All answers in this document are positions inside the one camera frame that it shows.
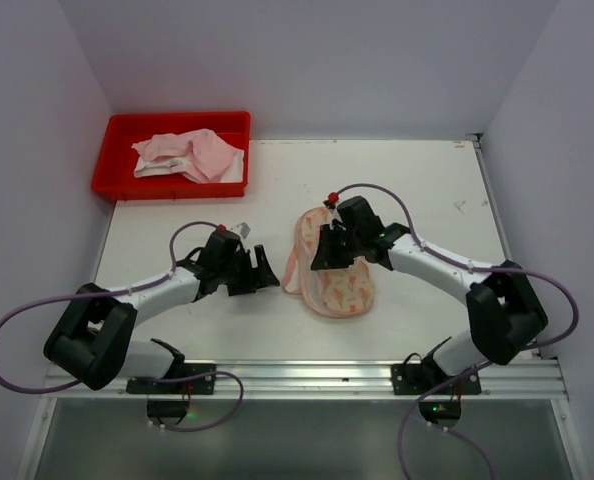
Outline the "floral mesh laundry bag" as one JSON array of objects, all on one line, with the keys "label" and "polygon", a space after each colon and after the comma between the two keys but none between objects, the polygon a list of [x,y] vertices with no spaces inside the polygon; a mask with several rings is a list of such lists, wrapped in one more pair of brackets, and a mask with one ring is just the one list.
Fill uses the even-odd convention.
[{"label": "floral mesh laundry bag", "polygon": [[288,294],[301,296],[318,315],[331,318],[363,315],[373,307],[376,291],[363,257],[345,269],[311,269],[319,246],[320,227],[331,219],[325,207],[310,209],[298,218],[280,286]]}]

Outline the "white pink bra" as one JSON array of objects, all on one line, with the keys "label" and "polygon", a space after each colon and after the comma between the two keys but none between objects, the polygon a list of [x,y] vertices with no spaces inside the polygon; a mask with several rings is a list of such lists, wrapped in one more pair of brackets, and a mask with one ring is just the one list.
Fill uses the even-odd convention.
[{"label": "white pink bra", "polygon": [[145,178],[179,174],[188,181],[200,184],[236,183],[243,180],[243,167],[243,153],[239,152],[221,174],[214,179],[209,179],[191,161],[189,156],[163,157],[153,162],[146,162],[139,156],[133,170],[133,176],[135,178]]}]

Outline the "pink underwear garment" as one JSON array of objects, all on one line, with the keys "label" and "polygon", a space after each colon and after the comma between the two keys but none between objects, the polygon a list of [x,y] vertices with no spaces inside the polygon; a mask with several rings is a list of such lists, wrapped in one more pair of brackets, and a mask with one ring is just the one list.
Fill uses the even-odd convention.
[{"label": "pink underwear garment", "polygon": [[243,153],[244,164],[244,151],[230,145],[210,129],[154,135],[148,140],[134,143],[132,149],[146,162],[163,157],[189,156],[209,179],[221,174],[239,152]]}]

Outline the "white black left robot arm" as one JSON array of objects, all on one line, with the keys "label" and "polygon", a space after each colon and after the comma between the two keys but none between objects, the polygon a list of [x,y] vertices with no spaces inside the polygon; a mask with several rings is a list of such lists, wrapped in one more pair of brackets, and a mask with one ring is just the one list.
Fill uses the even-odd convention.
[{"label": "white black left robot arm", "polygon": [[168,310],[195,303],[224,286],[246,295],[280,281],[263,246],[243,246],[241,237],[216,229],[206,244],[175,260],[169,272],[119,293],[83,285],[49,335],[44,356],[92,390],[117,377],[173,384],[188,379],[184,355],[159,339],[135,341],[134,329]]}]

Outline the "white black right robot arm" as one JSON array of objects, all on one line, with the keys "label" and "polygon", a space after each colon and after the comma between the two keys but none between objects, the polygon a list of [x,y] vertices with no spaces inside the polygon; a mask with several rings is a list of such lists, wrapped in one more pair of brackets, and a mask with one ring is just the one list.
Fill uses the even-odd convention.
[{"label": "white black right robot arm", "polygon": [[399,223],[384,225],[368,201],[341,201],[331,193],[324,205],[333,219],[320,227],[314,271],[346,268],[358,258],[407,274],[445,292],[466,307],[469,327],[429,351],[421,363],[429,375],[445,379],[483,362],[506,365],[548,324],[536,292],[518,265],[456,260],[413,237]]}]

